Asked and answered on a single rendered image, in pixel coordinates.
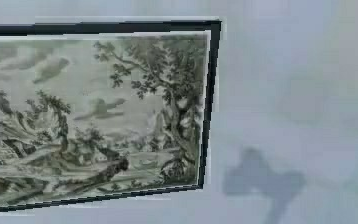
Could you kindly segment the black framed landscape picture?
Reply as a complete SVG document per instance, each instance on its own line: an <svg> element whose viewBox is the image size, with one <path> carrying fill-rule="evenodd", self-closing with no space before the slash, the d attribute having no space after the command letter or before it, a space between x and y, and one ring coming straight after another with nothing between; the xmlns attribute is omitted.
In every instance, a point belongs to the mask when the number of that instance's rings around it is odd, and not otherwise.
<svg viewBox="0 0 358 224"><path fill-rule="evenodd" d="M0 212L201 188L220 32L0 25Z"/></svg>

